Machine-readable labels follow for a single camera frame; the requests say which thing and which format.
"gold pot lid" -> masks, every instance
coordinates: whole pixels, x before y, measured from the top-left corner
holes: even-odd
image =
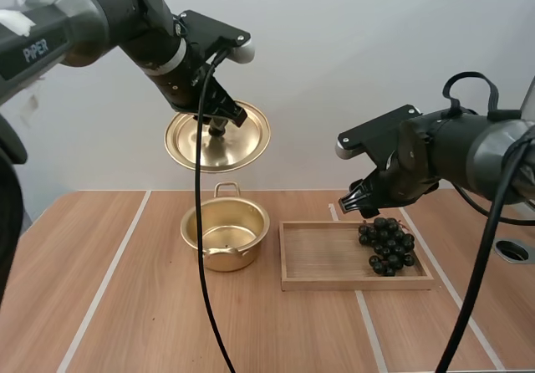
[[[255,161],[268,147],[271,138],[266,116],[256,107],[236,101],[247,112],[247,119],[238,128],[232,122],[225,135],[216,137],[202,126],[201,171],[229,172]],[[193,115],[177,114],[166,131],[166,149],[180,165],[195,169],[197,121]]]

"wooden tray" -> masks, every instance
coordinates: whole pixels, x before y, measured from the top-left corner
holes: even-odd
[[[372,248],[359,244],[360,222],[281,222],[282,288],[303,290],[431,289],[434,279],[415,243],[415,265],[381,277],[368,263]]]

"white wall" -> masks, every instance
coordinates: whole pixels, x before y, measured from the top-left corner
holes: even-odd
[[[535,75],[535,0],[166,1],[246,29],[257,45],[252,64],[223,64],[217,78],[265,111],[272,143],[240,171],[205,176],[206,188],[229,178],[251,189],[345,188],[372,165],[336,157],[340,131],[407,103],[445,108],[442,85],[463,70],[487,74],[501,106],[516,108]],[[453,91],[485,110],[484,83]],[[19,112],[32,93],[28,127]],[[119,50],[53,69],[3,113],[30,155],[18,172],[32,217],[77,189],[192,189],[163,145],[171,108]]]

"round hole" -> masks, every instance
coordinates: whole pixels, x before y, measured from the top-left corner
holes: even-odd
[[[529,259],[529,253],[526,249],[510,241],[496,242],[496,250],[506,258],[517,262],[523,262]]]

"wooden table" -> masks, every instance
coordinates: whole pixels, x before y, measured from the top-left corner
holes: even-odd
[[[451,190],[385,213],[417,233],[431,291],[280,290],[278,222],[343,216],[340,192],[244,192],[272,226],[260,258],[206,272],[237,372],[433,370],[459,312],[485,218]],[[0,311],[0,371],[226,372],[180,222],[191,192],[76,192],[21,239]],[[498,236],[535,245],[535,230]],[[491,256],[451,368],[535,368],[535,266]]]

